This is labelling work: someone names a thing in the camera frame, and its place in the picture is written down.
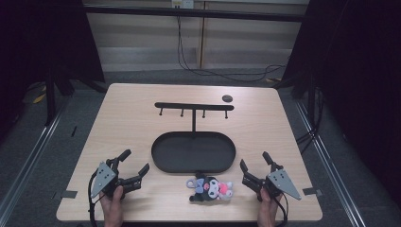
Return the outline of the person's right hand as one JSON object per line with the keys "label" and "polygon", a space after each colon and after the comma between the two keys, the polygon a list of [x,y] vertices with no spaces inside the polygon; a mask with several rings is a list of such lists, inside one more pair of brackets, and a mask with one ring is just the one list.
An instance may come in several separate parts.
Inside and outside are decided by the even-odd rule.
{"label": "person's right hand", "polygon": [[273,200],[265,188],[260,190],[262,201],[260,202],[259,211],[257,215],[258,227],[274,227],[275,219],[278,209],[278,204]]}

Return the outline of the black hook rack with tray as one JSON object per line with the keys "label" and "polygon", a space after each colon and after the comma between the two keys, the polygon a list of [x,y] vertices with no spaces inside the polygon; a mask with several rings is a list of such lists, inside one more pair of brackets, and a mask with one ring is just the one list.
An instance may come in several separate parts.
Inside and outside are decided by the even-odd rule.
{"label": "black hook rack with tray", "polygon": [[202,111],[205,117],[207,111],[228,112],[233,105],[190,104],[155,102],[160,109],[185,110],[192,112],[191,131],[170,131],[161,134],[152,144],[151,156],[154,164],[166,173],[220,173],[229,169],[236,156],[234,142],[225,134],[218,131],[198,131],[197,111]]}

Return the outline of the metal floor rail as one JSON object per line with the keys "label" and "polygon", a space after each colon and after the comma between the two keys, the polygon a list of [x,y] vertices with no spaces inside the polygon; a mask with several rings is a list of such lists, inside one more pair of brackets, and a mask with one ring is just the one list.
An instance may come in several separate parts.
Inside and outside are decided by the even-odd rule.
{"label": "metal floor rail", "polygon": [[17,201],[21,197],[21,194],[26,187],[33,168],[35,165],[37,165],[37,162],[43,154],[43,151],[45,150],[55,129],[58,127],[61,115],[64,113],[69,102],[69,99],[63,100],[50,122],[44,125],[44,128],[42,129],[41,134],[34,147],[30,151],[26,161],[24,162],[22,169],[19,171],[4,199],[0,202],[0,227],[4,227],[8,222],[8,219]]}
{"label": "metal floor rail", "polygon": [[311,138],[315,150],[318,152],[323,166],[328,174],[328,177],[333,184],[333,187],[337,193],[340,203],[349,218],[353,227],[367,227],[364,218],[362,217],[355,200],[351,193],[347,189],[342,177],[340,176],[337,167],[334,164],[322,138],[312,131],[312,123],[307,118],[306,107],[303,103],[296,103],[297,110],[303,120],[305,128],[307,129],[308,135]]}

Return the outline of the plush toy keychain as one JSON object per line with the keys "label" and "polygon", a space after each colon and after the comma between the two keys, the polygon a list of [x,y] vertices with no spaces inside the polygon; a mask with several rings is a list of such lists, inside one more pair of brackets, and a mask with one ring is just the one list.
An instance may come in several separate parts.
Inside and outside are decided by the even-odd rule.
{"label": "plush toy keychain", "polygon": [[216,177],[197,173],[194,179],[186,182],[187,188],[192,188],[194,194],[190,201],[229,201],[234,195],[232,182],[221,182]]}

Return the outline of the black metal stand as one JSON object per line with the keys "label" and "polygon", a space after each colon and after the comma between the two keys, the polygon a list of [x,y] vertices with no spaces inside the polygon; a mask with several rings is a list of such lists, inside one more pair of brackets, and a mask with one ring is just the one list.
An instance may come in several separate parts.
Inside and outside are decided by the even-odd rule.
{"label": "black metal stand", "polygon": [[49,126],[56,115],[55,82],[52,69],[49,68],[45,78],[47,117],[46,126]]}
{"label": "black metal stand", "polygon": [[316,84],[313,76],[309,78],[309,87],[308,87],[308,100],[307,100],[307,117],[309,120],[309,135],[311,139],[314,139],[316,133],[315,126],[315,100],[316,100]]}

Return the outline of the black horizontal bar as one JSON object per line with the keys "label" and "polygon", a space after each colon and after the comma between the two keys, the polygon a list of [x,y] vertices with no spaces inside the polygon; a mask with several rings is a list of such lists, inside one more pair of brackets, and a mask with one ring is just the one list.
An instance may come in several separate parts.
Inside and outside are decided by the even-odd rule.
{"label": "black horizontal bar", "polygon": [[94,5],[94,4],[84,4],[83,8],[86,12],[91,12],[91,13],[180,16],[180,17],[275,21],[275,22],[294,22],[294,23],[301,23],[304,20],[307,20],[306,16],[296,15],[296,14],[257,13],[257,12],[225,11],[225,10],[210,10],[210,9],[137,8],[137,7],[118,7],[118,6]]}

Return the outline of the person's left hand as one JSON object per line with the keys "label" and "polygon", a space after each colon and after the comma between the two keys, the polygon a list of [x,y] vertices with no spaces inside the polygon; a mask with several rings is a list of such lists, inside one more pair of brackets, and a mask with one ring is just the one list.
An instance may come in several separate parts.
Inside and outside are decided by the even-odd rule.
{"label": "person's left hand", "polygon": [[103,192],[99,194],[100,204],[103,210],[104,227],[121,227],[123,224],[123,208],[121,198],[123,187],[118,186],[110,199]]}

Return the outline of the black curtain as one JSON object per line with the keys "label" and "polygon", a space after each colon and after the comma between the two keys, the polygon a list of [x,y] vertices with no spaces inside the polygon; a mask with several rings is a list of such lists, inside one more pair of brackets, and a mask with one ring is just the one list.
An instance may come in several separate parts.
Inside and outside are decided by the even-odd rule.
{"label": "black curtain", "polygon": [[283,76],[322,89],[360,159],[401,205],[401,0],[309,0]]}
{"label": "black curtain", "polygon": [[83,0],[0,0],[0,140],[22,114],[28,87],[69,96],[77,79],[106,89]]}

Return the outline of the white wall power outlet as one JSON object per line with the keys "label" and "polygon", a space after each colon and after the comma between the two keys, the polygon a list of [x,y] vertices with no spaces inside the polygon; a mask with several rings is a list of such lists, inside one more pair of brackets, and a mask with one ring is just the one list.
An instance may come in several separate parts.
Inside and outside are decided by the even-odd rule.
{"label": "white wall power outlet", "polygon": [[174,9],[193,9],[194,0],[171,0]]}

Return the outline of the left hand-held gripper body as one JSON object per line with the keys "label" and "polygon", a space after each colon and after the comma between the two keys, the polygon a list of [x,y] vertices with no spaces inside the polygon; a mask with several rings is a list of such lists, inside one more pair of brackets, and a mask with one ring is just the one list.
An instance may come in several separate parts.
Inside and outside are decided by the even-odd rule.
{"label": "left hand-held gripper body", "polygon": [[95,184],[90,184],[91,199],[95,198],[100,192],[111,198],[119,185],[123,187],[122,198],[125,198],[127,193],[141,188],[143,170],[140,170],[137,176],[122,179],[119,177],[119,163],[119,159],[112,159],[99,164],[94,176]]}

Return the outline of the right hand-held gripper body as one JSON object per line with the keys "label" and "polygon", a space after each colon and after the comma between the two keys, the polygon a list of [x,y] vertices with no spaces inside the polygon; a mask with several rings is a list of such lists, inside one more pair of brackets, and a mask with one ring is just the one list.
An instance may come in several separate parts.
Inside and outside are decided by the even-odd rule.
{"label": "right hand-held gripper body", "polygon": [[256,193],[257,198],[262,201],[260,196],[261,188],[265,188],[273,198],[285,193],[293,199],[300,201],[300,193],[282,166],[275,165],[270,167],[270,173],[264,179],[258,179],[253,174],[251,178],[243,176],[242,183]]}

